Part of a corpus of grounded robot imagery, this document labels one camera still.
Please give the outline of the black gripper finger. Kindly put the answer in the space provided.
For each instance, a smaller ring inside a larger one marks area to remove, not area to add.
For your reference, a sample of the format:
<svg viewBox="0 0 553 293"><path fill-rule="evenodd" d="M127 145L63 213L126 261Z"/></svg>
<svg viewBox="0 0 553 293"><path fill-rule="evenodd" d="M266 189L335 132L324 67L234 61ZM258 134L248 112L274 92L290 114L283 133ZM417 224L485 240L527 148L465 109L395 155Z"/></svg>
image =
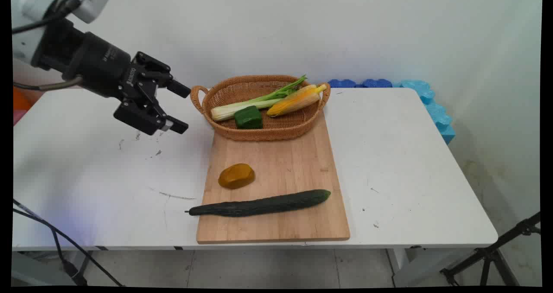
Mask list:
<svg viewBox="0 0 553 293"><path fill-rule="evenodd" d="M191 89L178 82L170 70L162 69L154 71L152 72L152 79L156 81L158 87L167 89L182 98L187 98L191 94Z"/></svg>
<svg viewBox="0 0 553 293"><path fill-rule="evenodd" d="M183 134L188 129L186 122L166 114L154 97L121 96L119 100L121 103L113 116L147 135L168 130Z"/></svg>

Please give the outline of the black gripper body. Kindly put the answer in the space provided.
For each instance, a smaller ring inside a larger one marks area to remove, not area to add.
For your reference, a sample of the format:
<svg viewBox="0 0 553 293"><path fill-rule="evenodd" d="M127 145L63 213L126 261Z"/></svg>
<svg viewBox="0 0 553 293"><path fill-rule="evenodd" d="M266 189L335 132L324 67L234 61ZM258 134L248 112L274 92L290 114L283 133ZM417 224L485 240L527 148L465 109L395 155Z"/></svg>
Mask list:
<svg viewBox="0 0 553 293"><path fill-rule="evenodd" d="M131 56L101 37L76 29L67 19L47 25L31 64L61 72L63 80L82 78L80 86L105 98L146 105L157 88L173 90L170 67L139 51Z"/></svg>

